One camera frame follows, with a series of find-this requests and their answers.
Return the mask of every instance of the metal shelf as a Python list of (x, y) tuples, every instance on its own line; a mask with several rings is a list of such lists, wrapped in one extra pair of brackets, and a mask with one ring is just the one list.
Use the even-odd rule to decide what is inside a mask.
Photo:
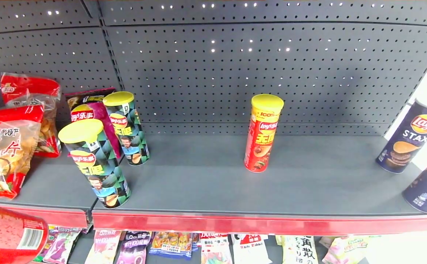
[(152, 158), (123, 162), (132, 197), (118, 209), (93, 209), (95, 228), (392, 234), (427, 230), (427, 214), (401, 192), (419, 174), (394, 175), (374, 159), (381, 137), (276, 137), (266, 172), (243, 166), (243, 136), (151, 135)]
[(67, 155), (63, 151), (56, 159), (34, 157), (19, 195), (0, 197), (0, 207), (42, 217), (48, 224), (86, 228), (96, 197)]

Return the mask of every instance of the barcode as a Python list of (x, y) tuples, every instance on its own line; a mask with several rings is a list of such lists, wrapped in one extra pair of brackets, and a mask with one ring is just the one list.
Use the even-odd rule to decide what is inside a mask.
[(41, 243), (44, 230), (24, 228), (23, 236), (16, 249), (37, 249)]

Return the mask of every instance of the red cylindrical container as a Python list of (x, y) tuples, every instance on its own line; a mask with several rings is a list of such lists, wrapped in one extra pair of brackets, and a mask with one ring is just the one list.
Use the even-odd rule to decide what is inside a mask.
[(49, 228), (41, 218), (0, 208), (0, 264), (26, 264), (42, 250)]

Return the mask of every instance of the blue snack packet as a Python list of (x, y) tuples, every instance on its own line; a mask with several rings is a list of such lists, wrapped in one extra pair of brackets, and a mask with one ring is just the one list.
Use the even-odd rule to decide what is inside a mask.
[(156, 232), (149, 254), (189, 260), (192, 256), (192, 233)]

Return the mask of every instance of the yellow lid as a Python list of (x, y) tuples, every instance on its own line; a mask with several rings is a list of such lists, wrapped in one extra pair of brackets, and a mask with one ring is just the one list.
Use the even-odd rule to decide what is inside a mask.
[(280, 112), (282, 110), (284, 102), (276, 95), (255, 95), (251, 99), (252, 106), (258, 109)]
[(103, 99), (103, 104), (107, 106), (117, 106), (130, 103), (133, 101), (133, 93), (131, 92), (114, 92), (107, 95)]
[(78, 142), (95, 142), (103, 130), (99, 119), (83, 119), (66, 125), (59, 132), (59, 139), (67, 144)]

